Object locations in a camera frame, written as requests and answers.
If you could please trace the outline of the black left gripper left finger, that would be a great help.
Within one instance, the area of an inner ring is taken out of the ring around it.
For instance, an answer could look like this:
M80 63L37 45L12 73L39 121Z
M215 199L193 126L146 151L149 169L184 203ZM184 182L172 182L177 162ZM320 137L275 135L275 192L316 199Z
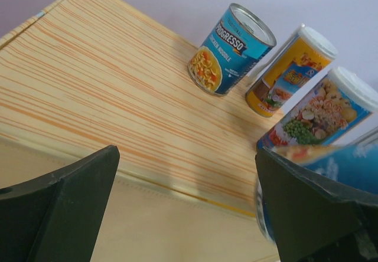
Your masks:
M90 261L118 169L109 145L1 189L1 261Z

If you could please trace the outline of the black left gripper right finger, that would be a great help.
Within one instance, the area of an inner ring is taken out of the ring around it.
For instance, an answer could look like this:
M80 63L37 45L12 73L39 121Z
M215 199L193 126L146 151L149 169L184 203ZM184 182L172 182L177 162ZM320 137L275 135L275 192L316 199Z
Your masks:
M377 147L260 148L255 162L256 219L281 261L377 260Z

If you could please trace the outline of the tall blue vegetable can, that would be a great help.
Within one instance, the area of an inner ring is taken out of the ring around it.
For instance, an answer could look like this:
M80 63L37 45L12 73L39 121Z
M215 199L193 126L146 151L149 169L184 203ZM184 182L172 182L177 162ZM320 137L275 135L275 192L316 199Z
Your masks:
M256 142L256 148L329 145L376 112L377 91L357 74L332 68Z

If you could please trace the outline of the tall yellow lidded can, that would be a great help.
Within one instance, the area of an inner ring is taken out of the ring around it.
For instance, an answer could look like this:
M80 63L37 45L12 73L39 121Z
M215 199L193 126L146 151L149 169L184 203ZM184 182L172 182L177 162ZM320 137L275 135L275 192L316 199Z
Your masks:
M300 25L265 65L252 71L246 103L257 114L272 117L337 54L335 46L322 34Z

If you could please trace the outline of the blue soup can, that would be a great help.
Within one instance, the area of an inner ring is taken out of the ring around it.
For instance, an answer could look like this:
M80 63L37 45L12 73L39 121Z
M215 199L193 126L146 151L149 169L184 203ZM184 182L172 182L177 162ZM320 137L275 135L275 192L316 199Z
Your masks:
M260 18L232 3L188 62L188 72L206 93L225 96L276 44Z

